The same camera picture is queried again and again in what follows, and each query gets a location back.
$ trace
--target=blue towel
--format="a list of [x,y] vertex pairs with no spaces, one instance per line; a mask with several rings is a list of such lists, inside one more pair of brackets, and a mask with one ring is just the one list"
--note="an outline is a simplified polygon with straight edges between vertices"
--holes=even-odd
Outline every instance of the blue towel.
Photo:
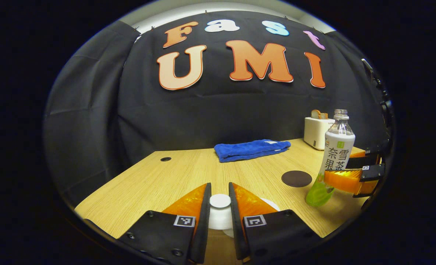
[[221,163],[248,160],[285,152],[291,146],[289,141],[272,141],[268,139],[238,144],[217,144],[215,146]]

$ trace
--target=bottle label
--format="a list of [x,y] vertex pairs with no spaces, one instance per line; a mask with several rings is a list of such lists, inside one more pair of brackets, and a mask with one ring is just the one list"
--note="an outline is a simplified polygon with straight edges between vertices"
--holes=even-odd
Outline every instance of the bottle label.
[[344,170],[355,139],[341,141],[340,137],[329,136],[325,140],[326,147],[319,174],[324,175],[325,170]]

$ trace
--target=table surface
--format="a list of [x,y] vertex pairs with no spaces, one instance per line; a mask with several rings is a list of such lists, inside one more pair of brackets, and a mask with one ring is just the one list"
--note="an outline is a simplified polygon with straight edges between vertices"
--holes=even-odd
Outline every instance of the table surface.
[[[212,195],[228,194],[228,183],[233,182],[273,201],[280,210],[293,210],[317,235],[325,237],[360,213],[367,197],[352,198],[351,193],[334,190],[325,205],[318,208],[307,205],[305,196],[317,176],[324,151],[314,149],[303,139],[290,142],[291,147],[285,152],[228,163],[220,163],[213,148],[156,151],[92,193],[75,211],[119,238],[147,210],[161,212],[208,182]],[[352,152],[360,151],[356,147],[352,149]],[[172,159],[160,161],[164,157]],[[292,170],[309,173],[311,184],[302,188],[287,186],[281,176]],[[215,262],[222,264],[223,257],[229,256],[230,264],[239,264],[235,260],[233,239],[220,230],[210,231],[205,263],[212,264],[213,257],[220,257]]]

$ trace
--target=black fabric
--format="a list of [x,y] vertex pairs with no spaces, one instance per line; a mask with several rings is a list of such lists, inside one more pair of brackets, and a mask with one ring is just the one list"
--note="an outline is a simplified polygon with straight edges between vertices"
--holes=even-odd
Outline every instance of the black fabric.
[[[233,20],[240,27],[234,32],[206,32],[212,20]],[[265,30],[263,20],[286,26],[289,36]],[[166,49],[166,32],[185,23],[197,26],[187,39]],[[319,38],[326,50],[318,48],[303,31]],[[286,47],[292,83],[263,80],[254,74],[250,81],[232,81],[233,52],[229,40],[245,40],[262,52],[267,43]],[[366,79],[359,54],[343,43],[298,22],[256,12],[220,11],[182,18],[146,32],[134,44],[120,82],[118,114],[128,157],[136,163],[153,151],[212,148],[219,143],[235,144],[257,139],[302,138],[304,118],[319,109],[332,117],[334,109],[347,109],[349,124],[356,134],[355,145],[371,146],[384,139],[378,91]],[[159,84],[157,58],[179,52],[177,77],[189,72],[188,47],[206,45],[203,75],[194,85],[169,91]],[[309,61],[304,52],[321,59],[324,89],[311,86]]]
[[76,206],[130,166],[117,121],[124,62],[139,32],[117,21],[66,63],[46,105],[46,159],[61,194]]

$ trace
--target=round mat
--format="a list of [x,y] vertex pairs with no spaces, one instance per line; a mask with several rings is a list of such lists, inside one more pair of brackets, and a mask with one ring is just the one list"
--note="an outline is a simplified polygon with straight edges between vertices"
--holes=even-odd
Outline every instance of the round mat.
[[300,188],[309,185],[312,178],[304,171],[293,170],[285,172],[281,176],[281,180],[288,186]]

